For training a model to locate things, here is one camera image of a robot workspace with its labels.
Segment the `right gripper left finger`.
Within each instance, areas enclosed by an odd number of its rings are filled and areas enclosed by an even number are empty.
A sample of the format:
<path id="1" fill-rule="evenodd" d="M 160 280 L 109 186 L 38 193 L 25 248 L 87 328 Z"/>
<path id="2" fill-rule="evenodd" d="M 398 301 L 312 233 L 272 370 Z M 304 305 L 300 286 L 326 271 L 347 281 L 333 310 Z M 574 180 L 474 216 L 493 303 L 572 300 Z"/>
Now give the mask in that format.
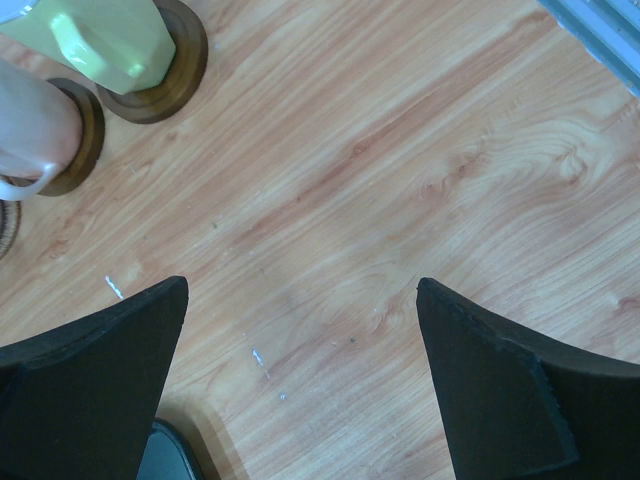
<path id="1" fill-rule="evenodd" d="M 135 478 L 188 300 L 172 276 L 3 346 L 2 478 Z"/>

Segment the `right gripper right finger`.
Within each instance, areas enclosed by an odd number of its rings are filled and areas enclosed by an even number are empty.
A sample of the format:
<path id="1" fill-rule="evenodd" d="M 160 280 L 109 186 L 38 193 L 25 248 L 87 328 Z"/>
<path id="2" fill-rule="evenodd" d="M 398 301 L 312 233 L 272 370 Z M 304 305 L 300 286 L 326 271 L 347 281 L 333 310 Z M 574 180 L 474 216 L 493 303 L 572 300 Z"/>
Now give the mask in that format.
<path id="1" fill-rule="evenodd" d="M 459 479 L 635 479 L 639 368 L 557 341 L 431 278 L 419 326 Z"/>

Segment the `woven coaster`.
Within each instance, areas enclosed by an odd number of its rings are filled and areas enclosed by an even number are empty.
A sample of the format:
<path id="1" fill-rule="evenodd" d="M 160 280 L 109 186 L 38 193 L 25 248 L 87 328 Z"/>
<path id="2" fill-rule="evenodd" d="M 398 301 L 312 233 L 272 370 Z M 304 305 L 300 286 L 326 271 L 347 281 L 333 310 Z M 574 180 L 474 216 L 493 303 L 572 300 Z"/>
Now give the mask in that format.
<path id="1" fill-rule="evenodd" d="M 21 220 L 21 204 L 19 202 L 6 200 L 1 200 L 0 204 L 0 259 L 3 259 L 11 248 L 18 233 Z"/>

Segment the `brown coaster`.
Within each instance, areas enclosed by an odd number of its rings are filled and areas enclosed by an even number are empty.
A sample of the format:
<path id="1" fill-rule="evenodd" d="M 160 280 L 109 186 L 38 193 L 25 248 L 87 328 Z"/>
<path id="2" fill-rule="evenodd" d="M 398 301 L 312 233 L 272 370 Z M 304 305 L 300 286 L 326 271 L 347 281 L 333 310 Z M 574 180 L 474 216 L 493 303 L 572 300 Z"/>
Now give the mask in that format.
<path id="1" fill-rule="evenodd" d="M 87 87 L 61 77 L 47 82 L 72 100 L 82 121 L 82 136 L 73 160 L 40 192 L 42 196 L 58 197 L 78 188 L 94 170 L 104 144 L 105 119 L 97 96 Z"/>
<path id="2" fill-rule="evenodd" d="M 135 124 L 165 120 L 184 107 L 199 87 L 208 60 L 207 33 L 196 13 L 181 1 L 156 1 L 154 5 L 176 46 L 163 80 L 125 95 L 97 88 L 109 110 Z"/>

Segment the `pink mug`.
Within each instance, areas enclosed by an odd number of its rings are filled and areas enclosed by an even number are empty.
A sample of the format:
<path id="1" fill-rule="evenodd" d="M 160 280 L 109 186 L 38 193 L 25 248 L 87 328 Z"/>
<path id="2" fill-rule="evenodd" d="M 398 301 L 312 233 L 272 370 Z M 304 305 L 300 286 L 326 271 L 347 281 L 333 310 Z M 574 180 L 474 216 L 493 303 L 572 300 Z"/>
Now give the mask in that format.
<path id="1" fill-rule="evenodd" d="M 22 201 L 41 192 L 71 164 L 82 133 L 79 110 L 67 95 L 1 62 L 1 175 L 33 181 L 20 187 L 3 180 L 3 200 Z"/>

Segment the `pale green mug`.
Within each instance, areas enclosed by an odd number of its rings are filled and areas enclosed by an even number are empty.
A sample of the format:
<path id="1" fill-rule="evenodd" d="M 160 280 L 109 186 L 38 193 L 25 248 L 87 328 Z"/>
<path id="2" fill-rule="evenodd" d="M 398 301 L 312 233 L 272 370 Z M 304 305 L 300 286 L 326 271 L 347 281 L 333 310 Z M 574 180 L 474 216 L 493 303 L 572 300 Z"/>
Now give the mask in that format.
<path id="1" fill-rule="evenodd" d="M 176 46 L 152 1 L 1 1 L 1 33 L 117 94 L 157 86 Z"/>

